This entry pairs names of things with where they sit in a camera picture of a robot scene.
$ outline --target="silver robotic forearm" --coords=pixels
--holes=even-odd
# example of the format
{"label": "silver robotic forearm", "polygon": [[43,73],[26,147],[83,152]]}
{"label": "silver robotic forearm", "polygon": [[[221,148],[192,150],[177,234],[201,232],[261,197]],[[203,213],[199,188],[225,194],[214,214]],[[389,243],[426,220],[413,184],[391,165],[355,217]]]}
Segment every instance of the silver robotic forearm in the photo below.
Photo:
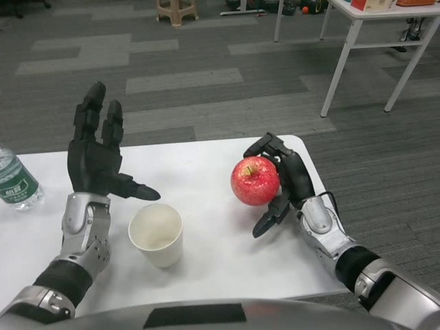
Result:
{"label": "silver robotic forearm", "polygon": [[63,246],[55,260],[75,263],[94,281],[110,260],[110,198],[75,192],[63,216]]}
{"label": "silver robotic forearm", "polygon": [[322,197],[307,199],[298,215],[318,258],[371,315],[410,329],[439,329],[440,294],[347,236]]}
{"label": "silver robotic forearm", "polygon": [[2,327],[21,329],[30,322],[51,323],[75,316],[76,306],[109,263],[109,207],[110,199],[101,195],[75,192],[68,196],[60,254],[0,313]]}

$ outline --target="white tabletop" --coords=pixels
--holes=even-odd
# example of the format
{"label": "white tabletop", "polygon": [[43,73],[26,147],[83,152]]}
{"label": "white tabletop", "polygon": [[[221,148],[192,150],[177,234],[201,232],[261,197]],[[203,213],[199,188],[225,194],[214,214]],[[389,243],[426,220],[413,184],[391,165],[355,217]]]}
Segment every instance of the white tabletop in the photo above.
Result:
{"label": "white tabletop", "polygon": [[[303,142],[283,136],[298,152],[316,193],[324,186]],[[256,138],[122,148],[121,172],[156,188],[184,222],[184,256],[154,268],[128,238],[130,219],[150,202],[111,198],[111,260],[80,304],[77,315],[145,303],[210,298],[288,298],[345,292],[306,245],[294,218],[259,239],[252,228],[266,207],[242,204],[230,173]],[[48,266],[61,247],[61,218],[72,187],[67,153],[21,155],[42,183],[45,202],[29,213],[0,203],[0,309]]]}
{"label": "white tabletop", "polygon": [[345,0],[329,0],[337,9],[354,19],[398,19],[399,17],[440,16],[440,4],[401,7],[396,5],[388,10],[362,11]]}

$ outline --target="red apple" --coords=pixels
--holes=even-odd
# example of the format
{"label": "red apple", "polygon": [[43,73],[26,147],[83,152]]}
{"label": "red apple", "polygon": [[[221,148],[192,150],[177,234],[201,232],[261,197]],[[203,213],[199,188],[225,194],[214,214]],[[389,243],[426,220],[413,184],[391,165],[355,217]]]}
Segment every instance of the red apple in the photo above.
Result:
{"label": "red apple", "polygon": [[232,171],[232,191],[248,205],[269,203],[276,196],[279,186],[280,178],[275,165],[264,157],[247,157]]}

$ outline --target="water bottle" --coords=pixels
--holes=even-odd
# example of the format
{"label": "water bottle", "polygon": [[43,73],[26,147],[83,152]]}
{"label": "water bottle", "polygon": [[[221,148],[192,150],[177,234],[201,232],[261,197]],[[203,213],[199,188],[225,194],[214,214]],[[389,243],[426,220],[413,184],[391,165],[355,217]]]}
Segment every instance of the water bottle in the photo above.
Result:
{"label": "water bottle", "polygon": [[43,199],[43,189],[18,157],[0,147],[0,198],[15,210],[33,208]]}

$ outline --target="white paper cup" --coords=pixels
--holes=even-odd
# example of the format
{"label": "white paper cup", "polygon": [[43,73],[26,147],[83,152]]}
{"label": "white paper cup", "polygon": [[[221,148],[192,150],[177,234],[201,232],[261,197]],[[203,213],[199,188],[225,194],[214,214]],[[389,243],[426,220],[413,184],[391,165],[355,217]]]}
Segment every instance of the white paper cup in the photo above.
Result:
{"label": "white paper cup", "polygon": [[165,204],[141,208],[129,224],[135,247],[156,267],[170,267],[182,256],[183,225],[176,209]]}

